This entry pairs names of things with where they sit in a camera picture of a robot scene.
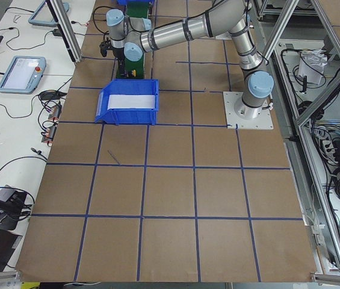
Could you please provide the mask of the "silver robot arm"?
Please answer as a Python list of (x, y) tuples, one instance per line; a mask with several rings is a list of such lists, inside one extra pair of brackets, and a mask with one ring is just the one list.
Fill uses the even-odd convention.
[(198, 15), (153, 27), (149, 19), (111, 9), (106, 13), (109, 37), (100, 43), (100, 52), (106, 56), (112, 51), (119, 63), (124, 64), (125, 60), (139, 61), (147, 52), (229, 33), (240, 58), (245, 84), (234, 110), (240, 118), (252, 120), (260, 116), (273, 90), (274, 79), (266, 72), (267, 61), (252, 39), (248, 11), (247, 1), (213, 1), (211, 8)]

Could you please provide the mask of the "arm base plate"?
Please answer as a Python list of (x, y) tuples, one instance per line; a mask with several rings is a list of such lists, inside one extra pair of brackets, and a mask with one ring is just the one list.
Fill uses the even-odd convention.
[(267, 101), (259, 108), (243, 103), (242, 92), (223, 92), (224, 109), (228, 129), (272, 130), (274, 128)]

